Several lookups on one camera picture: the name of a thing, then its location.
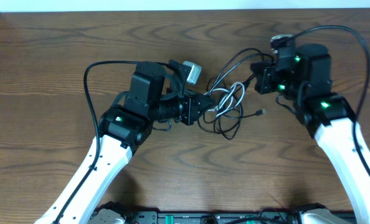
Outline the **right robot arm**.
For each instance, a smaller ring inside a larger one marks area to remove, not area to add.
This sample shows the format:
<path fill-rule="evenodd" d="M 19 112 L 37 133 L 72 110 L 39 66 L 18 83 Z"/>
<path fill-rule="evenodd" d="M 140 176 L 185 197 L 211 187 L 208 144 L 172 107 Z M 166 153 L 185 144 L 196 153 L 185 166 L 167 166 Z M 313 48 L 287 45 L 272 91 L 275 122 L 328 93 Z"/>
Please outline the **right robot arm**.
<path fill-rule="evenodd" d="M 260 94 L 277 92 L 332 163 L 357 223 L 370 223 L 370 151 L 356 113 L 331 90 L 331 56 L 320 44 L 275 47 L 275 60 L 251 65 Z"/>

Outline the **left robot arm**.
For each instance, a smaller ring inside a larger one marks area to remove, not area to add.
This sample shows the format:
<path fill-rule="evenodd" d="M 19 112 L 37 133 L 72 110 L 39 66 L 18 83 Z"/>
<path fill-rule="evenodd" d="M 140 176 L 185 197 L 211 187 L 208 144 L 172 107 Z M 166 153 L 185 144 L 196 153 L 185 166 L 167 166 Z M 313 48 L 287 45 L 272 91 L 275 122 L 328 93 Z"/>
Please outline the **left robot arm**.
<path fill-rule="evenodd" d="M 192 62 L 136 62 L 130 89 L 109 109 L 92 115 L 95 137 L 86 158 L 37 223 L 87 223 L 107 188 L 154 130 L 154 123 L 194 124 L 214 105 L 196 84 L 202 68 Z"/>

